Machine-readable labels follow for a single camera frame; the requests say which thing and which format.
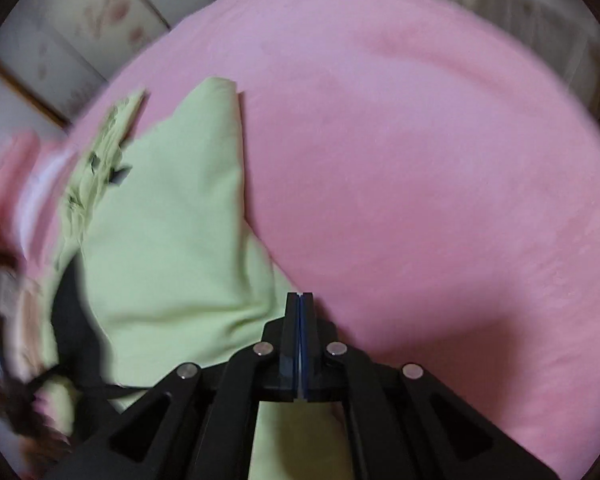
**wall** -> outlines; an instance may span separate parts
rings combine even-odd
[[[0,65],[74,120],[139,50],[214,0],[20,0],[0,29]]]

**pink fabric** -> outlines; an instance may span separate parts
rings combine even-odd
[[[69,142],[43,144],[28,182],[28,195],[18,203],[14,238],[19,243],[23,271],[34,280],[42,279],[53,257],[51,240],[58,236],[58,204],[79,156]]]
[[[33,278],[45,267],[48,231],[76,159],[72,144],[41,142],[31,131],[14,136],[0,158],[0,248]]]
[[[242,92],[248,219],[343,336],[422,362],[580,478],[600,453],[600,131],[522,46],[441,0],[219,0],[76,126],[206,76]]]
[[[0,157],[0,249],[11,251],[13,215],[22,189],[40,153],[40,138],[31,131],[14,136]]]

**silver bolt head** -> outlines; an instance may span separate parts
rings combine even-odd
[[[183,363],[178,366],[176,373],[181,379],[190,379],[198,373],[198,367],[193,363]]]
[[[273,345],[267,341],[260,341],[253,345],[253,351],[259,356],[269,355],[273,352]]]
[[[332,341],[327,345],[327,352],[331,355],[344,355],[347,353],[347,345],[340,341]]]
[[[424,375],[424,370],[422,369],[422,367],[420,365],[417,365],[415,363],[409,363],[402,367],[402,374],[407,379],[416,380],[416,379],[421,378]]]

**light green cloth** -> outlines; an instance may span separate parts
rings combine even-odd
[[[50,316],[60,278],[80,248],[91,216],[108,187],[111,170],[114,170],[122,159],[120,142],[128,134],[144,98],[145,91],[140,90],[113,104],[90,148],[75,165],[59,201],[58,218],[61,220],[61,229],[54,248],[54,264],[47,269],[39,297],[42,309],[42,361],[46,367],[58,361]],[[58,429],[63,433],[70,433],[73,408],[68,395],[68,385],[63,380],[58,381],[59,384],[49,383],[45,390],[50,396],[52,414]]]
[[[260,339],[292,286],[244,221],[240,110],[210,78],[122,155],[82,242],[84,292],[111,348],[106,380],[156,383]],[[262,403],[252,479],[352,478],[328,405]]]

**pink sleeve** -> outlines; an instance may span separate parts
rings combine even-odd
[[[32,132],[14,137],[0,158],[0,249],[12,250],[13,211],[40,152],[40,139]]]
[[[64,189],[74,170],[79,153],[72,146],[67,145],[50,158],[58,163],[57,168],[47,179],[41,183],[44,189],[40,190],[40,206],[36,212],[33,231],[25,242],[25,272],[30,278],[37,280],[45,270],[48,257],[54,247],[58,236],[58,204]]]

